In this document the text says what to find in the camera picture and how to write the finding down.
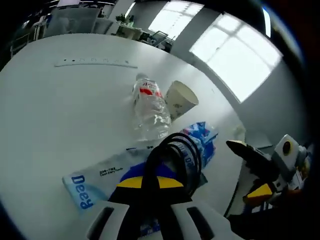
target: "paper cup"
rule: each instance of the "paper cup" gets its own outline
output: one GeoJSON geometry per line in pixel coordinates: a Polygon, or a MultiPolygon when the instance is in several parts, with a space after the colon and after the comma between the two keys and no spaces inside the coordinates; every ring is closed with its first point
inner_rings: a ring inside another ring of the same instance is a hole
{"type": "Polygon", "coordinates": [[[194,92],[180,81],[171,84],[164,100],[172,121],[199,104],[194,92]]]}

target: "power strip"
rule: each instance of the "power strip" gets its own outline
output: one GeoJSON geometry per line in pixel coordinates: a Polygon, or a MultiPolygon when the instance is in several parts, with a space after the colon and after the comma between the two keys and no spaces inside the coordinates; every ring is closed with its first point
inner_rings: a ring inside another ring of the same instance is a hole
{"type": "Polygon", "coordinates": [[[120,66],[126,68],[137,69],[138,66],[131,64],[127,60],[117,60],[107,57],[85,57],[85,58],[63,58],[59,60],[54,66],[71,66],[71,65],[111,65],[111,66],[120,66]]]}

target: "black cable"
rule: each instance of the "black cable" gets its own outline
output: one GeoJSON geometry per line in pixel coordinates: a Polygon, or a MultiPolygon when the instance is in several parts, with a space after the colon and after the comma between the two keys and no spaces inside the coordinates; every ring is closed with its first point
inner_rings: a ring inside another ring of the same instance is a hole
{"type": "Polygon", "coordinates": [[[191,197],[200,183],[201,176],[201,155],[194,141],[184,133],[173,133],[165,138],[159,146],[155,147],[148,156],[145,164],[144,176],[142,179],[142,188],[152,191],[159,188],[159,182],[156,176],[156,168],[165,160],[172,161],[175,169],[177,180],[186,188],[188,195],[191,197]],[[195,173],[191,172],[191,181],[188,182],[187,169],[185,165],[185,156],[182,150],[173,143],[181,143],[191,153],[195,173]]]}

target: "plastic water bottle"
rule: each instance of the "plastic water bottle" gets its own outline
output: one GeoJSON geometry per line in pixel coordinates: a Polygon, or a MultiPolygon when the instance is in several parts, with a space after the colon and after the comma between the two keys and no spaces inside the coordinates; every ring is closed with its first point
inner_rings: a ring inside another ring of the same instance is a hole
{"type": "Polygon", "coordinates": [[[155,81],[139,73],[133,87],[134,124],[143,140],[157,140],[168,135],[170,113],[155,81]]]}

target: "white table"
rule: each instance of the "white table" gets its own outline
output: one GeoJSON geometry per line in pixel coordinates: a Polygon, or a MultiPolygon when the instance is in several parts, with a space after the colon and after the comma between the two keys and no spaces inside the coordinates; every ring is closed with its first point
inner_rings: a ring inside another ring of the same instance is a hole
{"type": "Polygon", "coordinates": [[[79,215],[62,176],[135,145],[131,91],[138,72],[163,93],[179,80],[198,96],[199,106],[177,119],[173,132],[199,121],[219,129],[216,155],[204,170],[209,183],[193,198],[226,211],[242,160],[225,141],[235,138],[242,123],[217,87],[193,66],[147,44],[99,34],[58,35],[28,44],[0,73],[0,197],[29,239],[58,239],[79,215]],[[64,57],[129,60],[138,69],[54,67],[64,57]]]}

